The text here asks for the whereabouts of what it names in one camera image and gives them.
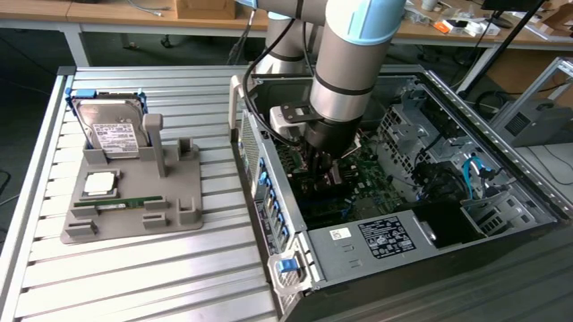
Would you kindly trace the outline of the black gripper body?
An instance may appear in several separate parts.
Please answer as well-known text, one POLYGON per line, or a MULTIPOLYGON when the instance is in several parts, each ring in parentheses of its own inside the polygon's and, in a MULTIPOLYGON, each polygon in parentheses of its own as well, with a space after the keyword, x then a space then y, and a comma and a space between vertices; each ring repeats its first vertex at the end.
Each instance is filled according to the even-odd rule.
POLYGON ((353 141, 360 121, 360 117, 344 122, 329 119, 309 121, 304 139, 319 152, 327 153, 332 158, 340 158, 353 141))

